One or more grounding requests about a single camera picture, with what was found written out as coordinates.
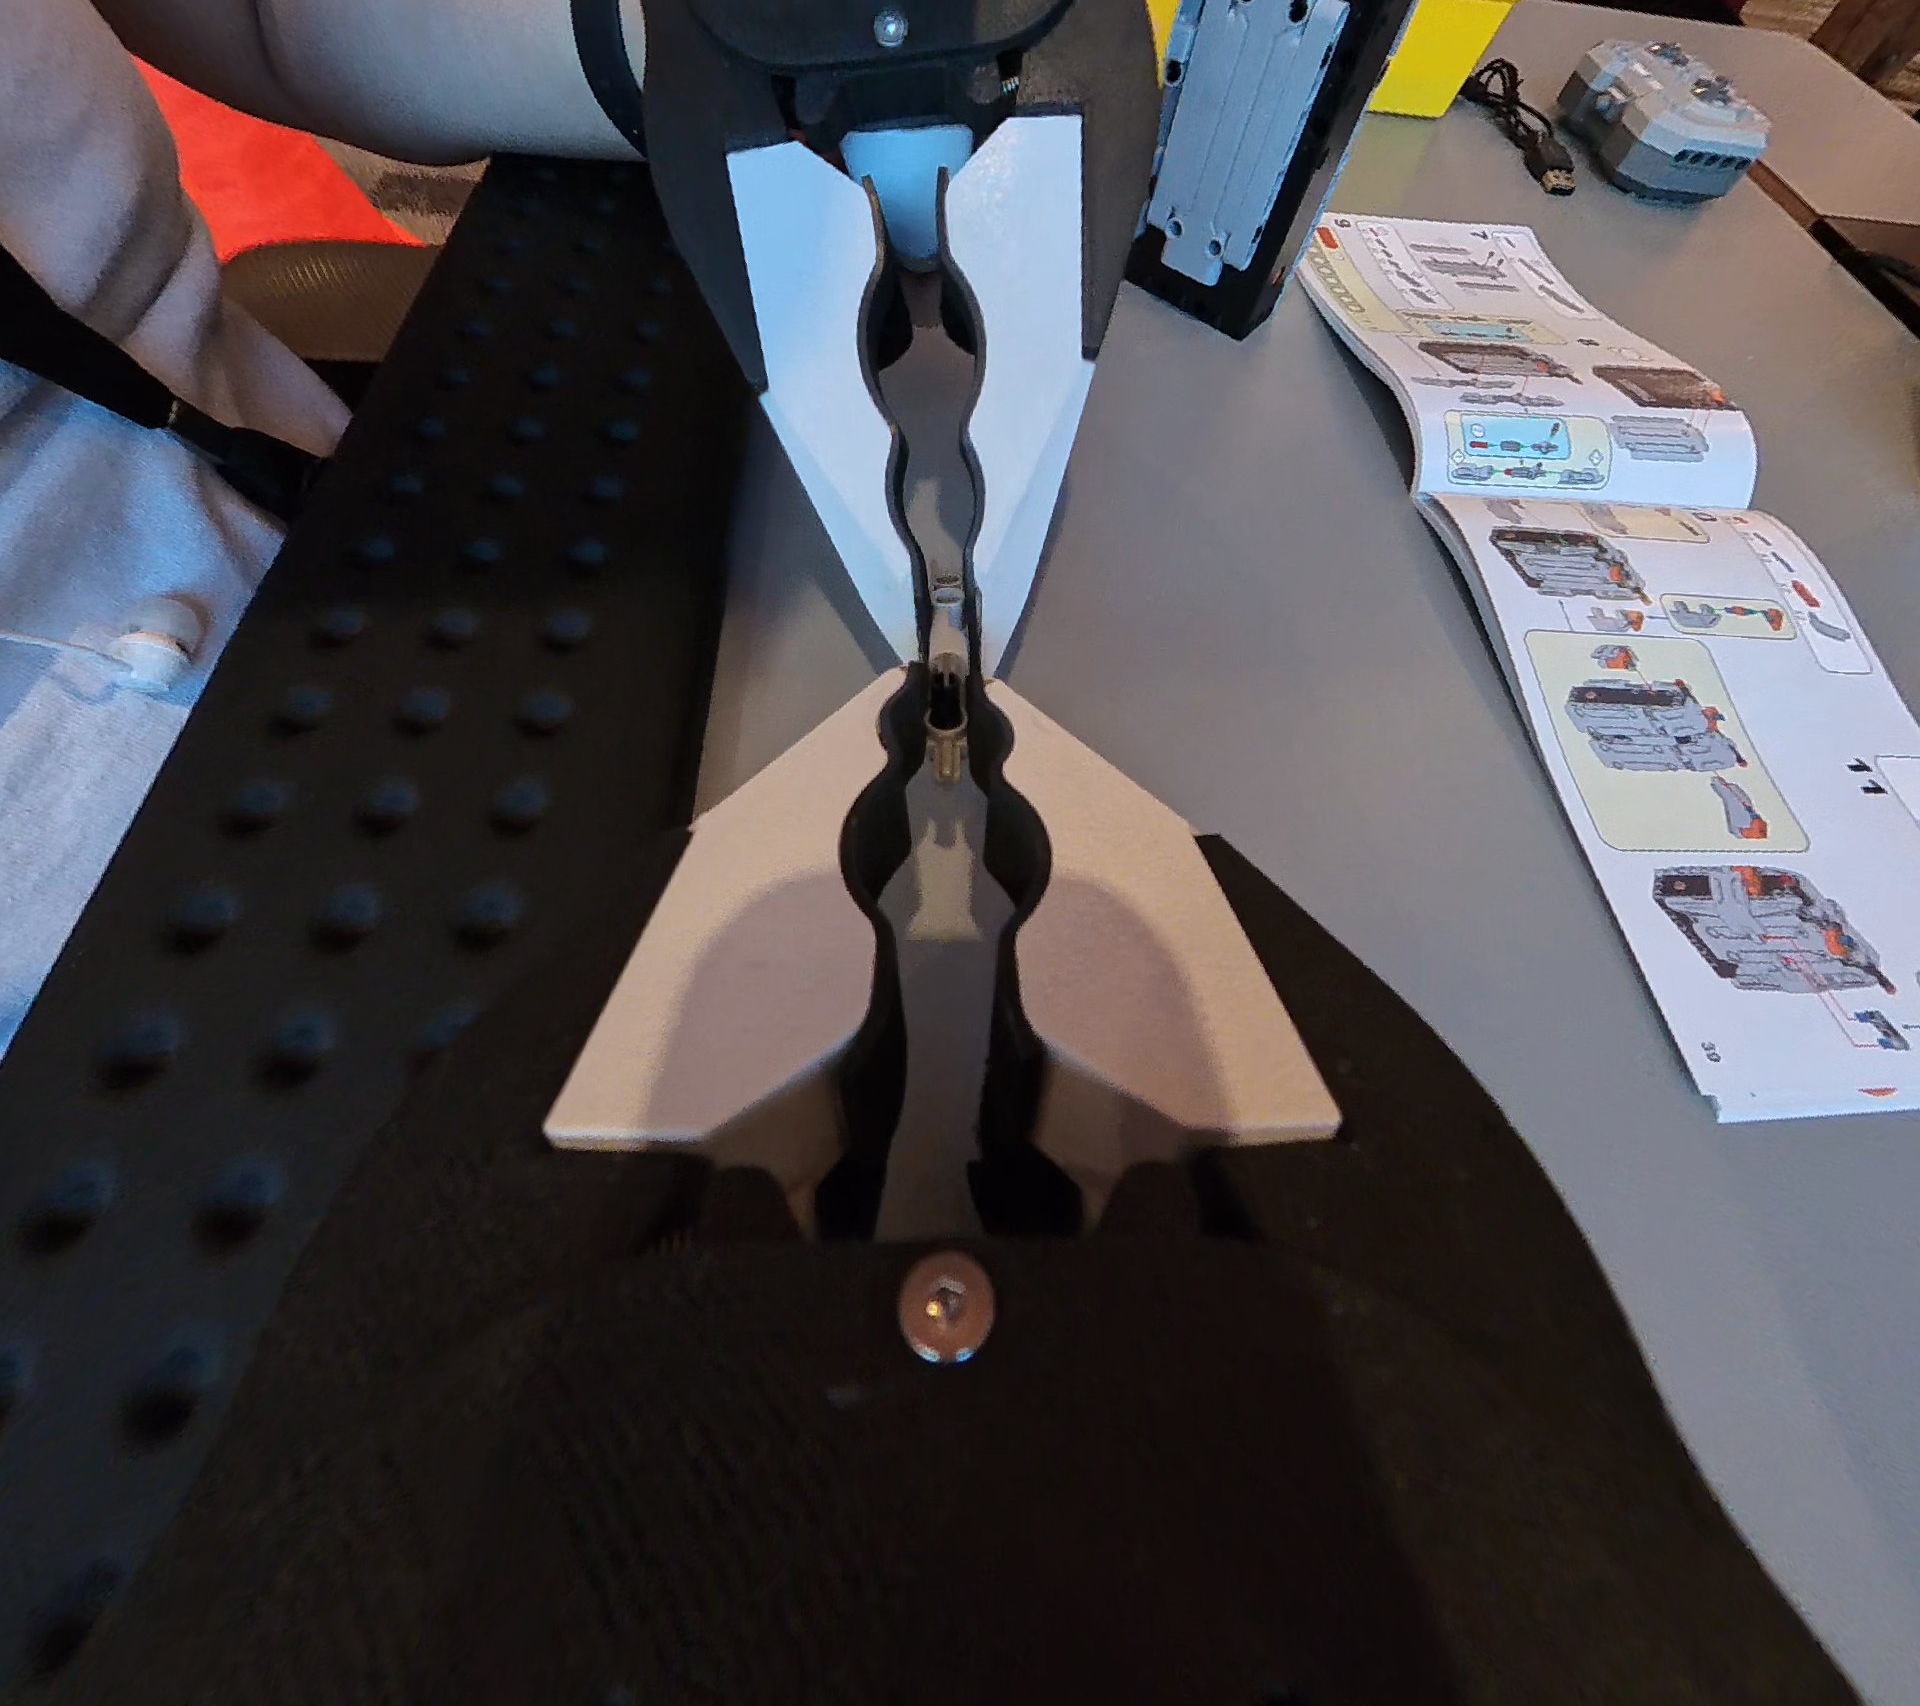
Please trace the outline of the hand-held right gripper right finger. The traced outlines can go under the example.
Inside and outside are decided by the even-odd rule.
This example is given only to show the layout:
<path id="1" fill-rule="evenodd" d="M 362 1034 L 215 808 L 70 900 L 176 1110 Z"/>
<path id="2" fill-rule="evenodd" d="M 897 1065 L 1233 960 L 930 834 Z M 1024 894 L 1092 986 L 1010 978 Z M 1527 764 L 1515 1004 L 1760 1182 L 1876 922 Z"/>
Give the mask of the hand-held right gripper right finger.
<path id="1" fill-rule="evenodd" d="M 1194 831 L 1009 685 L 970 685 L 982 862 L 1007 894 L 969 1168 L 987 1229 L 1080 1229 L 1194 1146 L 1341 1112 Z"/>

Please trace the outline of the black studded mat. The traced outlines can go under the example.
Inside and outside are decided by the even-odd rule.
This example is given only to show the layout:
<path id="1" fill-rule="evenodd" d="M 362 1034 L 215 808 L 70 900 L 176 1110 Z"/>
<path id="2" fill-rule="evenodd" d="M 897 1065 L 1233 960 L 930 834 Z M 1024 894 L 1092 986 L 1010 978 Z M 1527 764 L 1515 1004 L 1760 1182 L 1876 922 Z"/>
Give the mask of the black studded mat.
<path id="1" fill-rule="evenodd" d="M 5 1059 L 5 1701 L 414 1069 L 690 816 L 746 417 L 649 170 L 495 159 Z"/>

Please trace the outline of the black grey brick block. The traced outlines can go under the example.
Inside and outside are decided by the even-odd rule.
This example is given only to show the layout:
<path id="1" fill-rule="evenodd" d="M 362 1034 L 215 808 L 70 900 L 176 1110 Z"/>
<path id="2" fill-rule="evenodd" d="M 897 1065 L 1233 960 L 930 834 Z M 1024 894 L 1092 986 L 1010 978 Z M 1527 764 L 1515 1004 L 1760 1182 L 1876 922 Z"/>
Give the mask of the black grey brick block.
<path id="1" fill-rule="evenodd" d="M 1418 0 L 1179 0 L 1126 276 L 1248 338 L 1328 208 Z"/>

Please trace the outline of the tan mesh chair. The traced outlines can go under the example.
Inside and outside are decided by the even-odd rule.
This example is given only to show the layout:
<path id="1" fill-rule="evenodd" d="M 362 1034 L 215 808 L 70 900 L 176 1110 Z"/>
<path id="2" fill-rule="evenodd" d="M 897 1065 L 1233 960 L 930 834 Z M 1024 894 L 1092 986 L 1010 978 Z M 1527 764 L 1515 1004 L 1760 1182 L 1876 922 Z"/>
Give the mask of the tan mesh chair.
<path id="1" fill-rule="evenodd" d="M 278 239 L 237 251 L 222 290 L 302 360 L 378 364 L 443 254 L 371 237 Z"/>

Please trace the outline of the white earphone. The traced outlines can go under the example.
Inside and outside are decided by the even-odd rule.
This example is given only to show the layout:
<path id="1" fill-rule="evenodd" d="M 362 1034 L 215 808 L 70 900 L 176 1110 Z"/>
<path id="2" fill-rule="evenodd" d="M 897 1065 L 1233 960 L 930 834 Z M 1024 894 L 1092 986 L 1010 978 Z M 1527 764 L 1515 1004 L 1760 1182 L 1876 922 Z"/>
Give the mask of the white earphone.
<path id="1" fill-rule="evenodd" d="M 127 615 L 120 633 L 109 637 L 104 655 L 130 685 L 167 691 L 187 678 L 204 636 L 204 615 L 192 602 L 157 593 Z"/>

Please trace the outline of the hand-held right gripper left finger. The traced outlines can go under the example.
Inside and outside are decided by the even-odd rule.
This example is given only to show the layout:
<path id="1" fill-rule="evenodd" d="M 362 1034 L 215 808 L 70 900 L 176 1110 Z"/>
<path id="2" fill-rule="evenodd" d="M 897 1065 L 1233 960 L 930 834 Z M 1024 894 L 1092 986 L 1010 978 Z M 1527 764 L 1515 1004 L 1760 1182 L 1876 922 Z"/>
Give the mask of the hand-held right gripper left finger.
<path id="1" fill-rule="evenodd" d="M 711 806 L 543 1132 L 771 1172 L 817 1234 L 872 1234 L 904 1091 L 897 936 L 930 675 L 897 665 Z"/>

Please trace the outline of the grey desk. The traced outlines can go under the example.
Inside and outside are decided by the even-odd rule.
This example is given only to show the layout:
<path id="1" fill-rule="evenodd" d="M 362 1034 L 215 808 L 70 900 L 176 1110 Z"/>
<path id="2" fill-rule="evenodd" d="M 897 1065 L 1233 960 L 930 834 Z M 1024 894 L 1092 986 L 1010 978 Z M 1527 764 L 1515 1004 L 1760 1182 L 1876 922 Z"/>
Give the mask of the grey desk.
<path id="1" fill-rule="evenodd" d="M 1916 124 L 1816 48 L 1708 55 L 1812 205 L 1916 219 Z M 1720 380 L 1758 497 L 1916 711 L 1916 338 L 1752 181 L 1548 197 L 1483 111 L 1362 121 L 1337 205 L 1532 223 Z M 1563 1190 L 1733 1517 L 1860 1694 L 1916 1701 L 1916 1113 L 1716 1123 L 1408 499 L 1399 407 L 1288 294 L 1247 342 L 1129 288 L 1010 681 L 1224 835 L 1474 1069 Z M 884 665 L 750 420 L 697 806 Z"/>

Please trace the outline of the large orange traffic cone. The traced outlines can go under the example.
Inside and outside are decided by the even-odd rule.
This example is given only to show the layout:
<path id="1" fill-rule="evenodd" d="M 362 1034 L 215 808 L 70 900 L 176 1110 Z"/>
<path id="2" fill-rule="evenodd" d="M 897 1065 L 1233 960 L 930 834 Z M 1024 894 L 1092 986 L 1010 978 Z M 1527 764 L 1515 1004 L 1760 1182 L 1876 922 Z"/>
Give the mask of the large orange traffic cone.
<path id="1" fill-rule="evenodd" d="M 373 205 L 313 133 L 232 110 L 148 62 L 134 66 L 173 133 L 182 188 L 220 261 L 259 246 L 421 244 Z"/>

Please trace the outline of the grey remote control unit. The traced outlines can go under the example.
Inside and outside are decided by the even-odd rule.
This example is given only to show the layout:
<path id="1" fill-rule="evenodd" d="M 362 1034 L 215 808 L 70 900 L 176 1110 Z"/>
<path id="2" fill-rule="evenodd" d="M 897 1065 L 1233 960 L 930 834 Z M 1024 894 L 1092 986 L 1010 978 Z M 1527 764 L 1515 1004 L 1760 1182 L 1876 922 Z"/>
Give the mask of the grey remote control unit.
<path id="1" fill-rule="evenodd" d="M 1608 181 L 1665 205 L 1726 196 L 1770 138 L 1764 111 L 1674 40 L 1594 43 L 1557 110 Z"/>

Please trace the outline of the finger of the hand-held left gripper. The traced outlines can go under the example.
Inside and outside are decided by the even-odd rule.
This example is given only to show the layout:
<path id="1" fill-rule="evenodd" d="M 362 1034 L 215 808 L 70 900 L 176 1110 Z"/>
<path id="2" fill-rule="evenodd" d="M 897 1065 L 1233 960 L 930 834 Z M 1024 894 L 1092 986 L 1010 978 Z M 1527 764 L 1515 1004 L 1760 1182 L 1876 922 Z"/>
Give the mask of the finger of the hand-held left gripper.
<path id="1" fill-rule="evenodd" d="M 1037 582 L 1092 383 L 1080 111 L 1009 118 L 947 180 L 942 257 L 973 311 L 970 559 L 980 669 L 996 675 Z"/>
<path id="2" fill-rule="evenodd" d="M 922 641 L 914 550 L 901 530 L 901 438 L 866 355 L 884 267 L 875 196 L 798 139 L 733 152 L 728 176 L 762 407 L 882 637 L 912 662 Z"/>

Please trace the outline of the white instruction booklet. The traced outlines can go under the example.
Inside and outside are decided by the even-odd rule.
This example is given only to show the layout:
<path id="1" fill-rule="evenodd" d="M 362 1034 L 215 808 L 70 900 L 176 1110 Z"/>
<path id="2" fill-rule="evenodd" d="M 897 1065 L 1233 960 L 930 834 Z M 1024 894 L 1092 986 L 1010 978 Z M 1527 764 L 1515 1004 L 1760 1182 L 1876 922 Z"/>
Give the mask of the white instruction booklet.
<path id="1" fill-rule="evenodd" d="M 1735 1121 L 1916 1110 L 1916 722 L 1755 510 L 1747 414 L 1524 226 L 1335 212 L 1303 282 L 1405 407 L 1413 503 L 1697 1090 Z"/>

